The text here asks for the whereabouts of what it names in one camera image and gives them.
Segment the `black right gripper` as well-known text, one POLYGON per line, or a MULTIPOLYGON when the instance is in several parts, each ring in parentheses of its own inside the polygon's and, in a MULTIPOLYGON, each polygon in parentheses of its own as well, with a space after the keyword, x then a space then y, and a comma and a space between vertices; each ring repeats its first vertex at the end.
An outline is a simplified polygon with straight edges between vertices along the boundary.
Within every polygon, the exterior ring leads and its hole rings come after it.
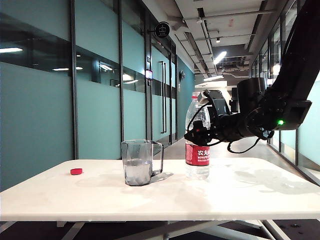
POLYGON ((193 128, 190 129, 191 122, 189 122, 184 139, 197 146, 213 146, 216 144, 211 143, 213 138, 222 142, 234 142, 251 136, 245 124, 244 114, 221 114, 217 119, 215 124, 209 125, 209 129, 203 126, 202 121, 194 121, 193 128))

